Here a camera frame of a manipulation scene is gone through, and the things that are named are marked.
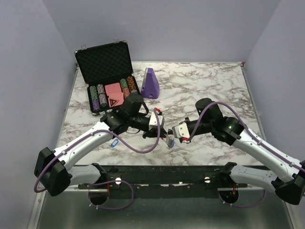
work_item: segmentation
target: black foam lining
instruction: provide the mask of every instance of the black foam lining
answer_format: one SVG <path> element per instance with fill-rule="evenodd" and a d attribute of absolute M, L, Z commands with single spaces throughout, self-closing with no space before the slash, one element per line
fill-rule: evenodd
<path fill-rule="evenodd" d="M 78 50 L 75 52 L 75 57 L 82 76 L 88 84 L 133 73 L 127 42 Z"/>

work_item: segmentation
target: poker chip stack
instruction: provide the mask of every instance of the poker chip stack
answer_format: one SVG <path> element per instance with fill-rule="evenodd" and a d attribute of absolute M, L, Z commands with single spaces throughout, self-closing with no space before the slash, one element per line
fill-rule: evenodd
<path fill-rule="evenodd" d="M 107 99 L 106 99 L 106 95 L 105 95 L 104 86 L 102 84 L 98 84 L 96 86 L 96 88 L 97 88 L 97 93 L 99 95 L 99 101 L 100 101 L 101 107 L 106 107 Z"/>
<path fill-rule="evenodd" d="M 93 112 L 97 112 L 100 109 L 100 103 L 95 86 L 90 86 L 90 96 L 93 106 Z"/>
<path fill-rule="evenodd" d="M 138 93 L 135 82 L 131 76 L 127 77 L 127 84 L 131 93 Z"/>
<path fill-rule="evenodd" d="M 120 80 L 120 85 L 121 85 L 122 91 L 124 93 L 124 98 L 126 98 L 127 96 L 130 95 L 130 91 L 128 89 L 127 81 L 125 79 L 121 79 Z"/>

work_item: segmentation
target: purple metronome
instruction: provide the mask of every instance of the purple metronome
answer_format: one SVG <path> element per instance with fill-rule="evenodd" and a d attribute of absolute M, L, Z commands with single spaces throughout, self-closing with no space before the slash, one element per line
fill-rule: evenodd
<path fill-rule="evenodd" d="M 160 87 L 157 77 L 152 68 L 146 68 L 141 88 L 143 98 L 157 99 L 160 94 Z"/>

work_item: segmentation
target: lavender wall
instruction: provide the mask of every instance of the lavender wall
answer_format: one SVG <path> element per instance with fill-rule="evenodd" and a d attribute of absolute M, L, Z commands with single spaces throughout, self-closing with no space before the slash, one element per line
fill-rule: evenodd
<path fill-rule="evenodd" d="M 267 140 L 301 161 L 305 160 L 304 9 L 304 0 L 282 0 L 245 65 Z M 305 199 L 299 209 L 304 212 Z"/>
<path fill-rule="evenodd" d="M 75 72 L 41 0 L 0 1 L 0 228 L 27 227 L 35 160 L 54 148 Z"/>
<path fill-rule="evenodd" d="M 43 0 L 72 54 L 127 40 L 134 61 L 245 61 L 279 0 Z"/>

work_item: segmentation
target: marble table surface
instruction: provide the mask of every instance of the marble table surface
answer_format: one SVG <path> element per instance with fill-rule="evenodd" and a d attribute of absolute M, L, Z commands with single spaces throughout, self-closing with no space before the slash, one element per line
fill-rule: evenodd
<path fill-rule="evenodd" d="M 198 119 L 195 103 L 208 97 L 228 103 L 252 130 L 260 133 L 239 63 L 133 62 L 132 66 L 139 87 L 142 85 L 145 68 L 154 69 L 160 84 L 160 96 L 157 100 L 145 99 L 145 102 L 150 111 L 154 107 L 163 111 L 166 130 L 185 117 Z M 220 109 L 225 116 L 233 116 L 227 108 L 220 106 Z M 78 71 L 59 145 L 83 134 L 99 119 L 100 116 L 92 116 L 90 112 L 86 84 Z M 121 136 L 131 146 L 141 150 L 148 149 L 155 142 L 155 139 L 143 139 L 141 132 L 124 133 Z M 242 165 L 260 164 L 241 150 L 217 141 L 211 134 L 195 136 L 188 145 L 180 144 L 177 140 L 170 150 L 160 141 L 154 151 L 145 155 L 131 151 L 122 142 L 112 148 L 111 142 L 94 149 L 78 164 L 96 162 L 100 165 L 186 166 L 224 165 L 229 161 Z"/>

